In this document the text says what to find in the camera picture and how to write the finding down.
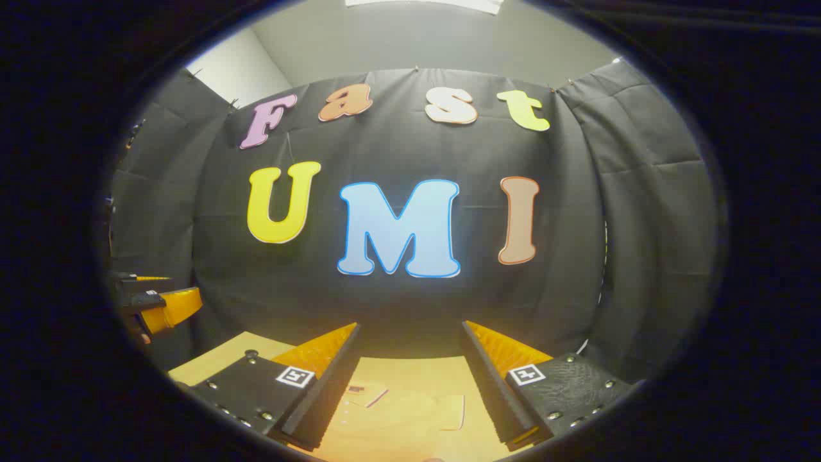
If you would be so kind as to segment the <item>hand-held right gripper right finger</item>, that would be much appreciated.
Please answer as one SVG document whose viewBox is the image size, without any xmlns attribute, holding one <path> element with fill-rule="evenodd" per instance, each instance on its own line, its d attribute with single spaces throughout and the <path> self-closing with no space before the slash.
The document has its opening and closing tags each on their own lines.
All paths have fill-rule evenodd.
<svg viewBox="0 0 821 462">
<path fill-rule="evenodd" d="M 461 322 L 461 346 L 496 435 L 510 450 L 593 423 L 642 383 L 577 353 L 552 357 L 472 321 Z"/>
</svg>

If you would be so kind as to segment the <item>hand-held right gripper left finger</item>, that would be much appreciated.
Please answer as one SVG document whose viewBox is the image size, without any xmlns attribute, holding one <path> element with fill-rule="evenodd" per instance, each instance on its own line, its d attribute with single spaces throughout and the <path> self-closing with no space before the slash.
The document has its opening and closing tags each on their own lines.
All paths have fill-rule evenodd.
<svg viewBox="0 0 821 462">
<path fill-rule="evenodd" d="M 316 450 L 357 368 L 360 329 L 350 323 L 300 345 L 243 332 L 177 366 L 176 380 L 240 428 Z"/>
</svg>

